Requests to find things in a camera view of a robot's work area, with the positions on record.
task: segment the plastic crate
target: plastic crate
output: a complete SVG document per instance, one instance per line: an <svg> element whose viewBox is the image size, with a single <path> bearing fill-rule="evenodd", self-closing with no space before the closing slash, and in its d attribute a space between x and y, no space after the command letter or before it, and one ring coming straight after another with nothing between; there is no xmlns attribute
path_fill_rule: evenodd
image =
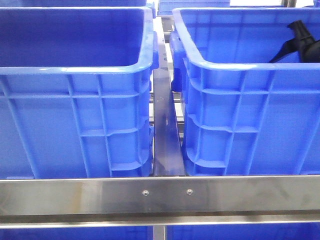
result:
<svg viewBox="0 0 320 240"><path fill-rule="evenodd" d="M149 8L0 8L0 28L0 179L150 174Z"/></svg>
<svg viewBox="0 0 320 240"><path fill-rule="evenodd" d="M168 240L318 240L319 223L168 226Z"/></svg>
<svg viewBox="0 0 320 240"><path fill-rule="evenodd" d="M0 229L0 240L152 240L152 227Z"/></svg>
<svg viewBox="0 0 320 240"><path fill-rule="evenodd" d="M0 0L0 7L148 7L156 17L153 0Z"/></svg>
<svg viewBox="0 0 320 240"><path fill-rule="evenodd" d="M173 17L188 174L319 174L320 63L298 63L298 53L268 62L294 37L293 21L320 39L320 9L181 8Z"/></svg>
<svg viewBox="0 0 320 240"><path fill-rule="evenodd" d="M229 7L230 0L159 0L159 16L171 16L176 8Z"/></svg>

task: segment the screw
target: screw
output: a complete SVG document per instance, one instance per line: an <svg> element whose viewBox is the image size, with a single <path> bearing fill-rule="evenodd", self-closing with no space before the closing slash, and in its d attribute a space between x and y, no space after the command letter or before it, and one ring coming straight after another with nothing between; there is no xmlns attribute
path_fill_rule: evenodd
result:
<svg viewBox="0 0 320 240"><path fill-rule="evenodd" d="M192 190L192 189L188 189L187 191L186 191L186 194L187 195L192 195L194 193L194 191Z"/></svg>
<svg viewBox="0 0 320 240"><path fill-rule="evenodd" d="M143 190L142 191L142 195L143 196L148 196L149 195L149 191L148 190Z"/></svg>

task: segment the black object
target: black object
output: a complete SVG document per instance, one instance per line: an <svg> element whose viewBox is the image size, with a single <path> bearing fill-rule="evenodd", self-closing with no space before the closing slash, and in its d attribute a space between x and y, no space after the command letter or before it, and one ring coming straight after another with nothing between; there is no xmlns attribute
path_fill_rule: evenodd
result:
<svg viewBox="0 0 320 240"><path fill-rule="evenodd" d="M320 40L314 39L301 20L290 23L288 28L294 31L294 38L286 41L269 63L276 63L296 51L299 51L301 63L320 63Z"/></svg>

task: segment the metal shelf rack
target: metal shelf rack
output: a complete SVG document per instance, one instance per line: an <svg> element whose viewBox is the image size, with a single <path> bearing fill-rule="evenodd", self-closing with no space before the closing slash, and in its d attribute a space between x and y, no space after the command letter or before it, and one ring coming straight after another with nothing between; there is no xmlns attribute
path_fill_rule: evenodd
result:
<svg viewBox="0 0 320 240"><path fill-rule="evenodd" d="M185 176L165 21L154 22L153 176L0 180L0 229L154 226L164 240L168 225L320 222L320 175Z"/></svg>

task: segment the blue plastic crate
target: blue plastic crate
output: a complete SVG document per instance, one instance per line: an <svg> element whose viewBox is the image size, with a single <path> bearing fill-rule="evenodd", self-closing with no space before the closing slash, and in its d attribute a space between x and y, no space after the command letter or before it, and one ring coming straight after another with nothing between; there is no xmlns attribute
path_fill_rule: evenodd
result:
<svg viewBox="0 0 320 240"><path fill-rule="evenodd" d="M0 229L0 240L152 240L152 227Z"/></svg>
<svg viewBox="0 0 320 240"><path fill-rule="evenodd" d="M159 16L171 16L176 8L229 7L230 0L159 0Z"/></svg>
<svg viewBox="0 0 320 240"><path fill-rule="evenodd" d="M148 7L156 17L153 0L0 0L0 7Z"/></svg>
<svg viewBox="0 0 320 240"><path fill-rule="evenodd" d="M319 240L319 223L168 226L168 240Z"/></svg>
<svg viewBox="0 0 320 240"><path fill-rule="evenodd" d="M0 179L150 174L150 9L0 8L0 29Z"/></svg>
<svg viewBox="0 0 320 240"><path fill-rule="evenodd" d="M268 63L317 8L175 9L172 88L185 102L190 175L320 173L320 63L293 53Z"/></svg>

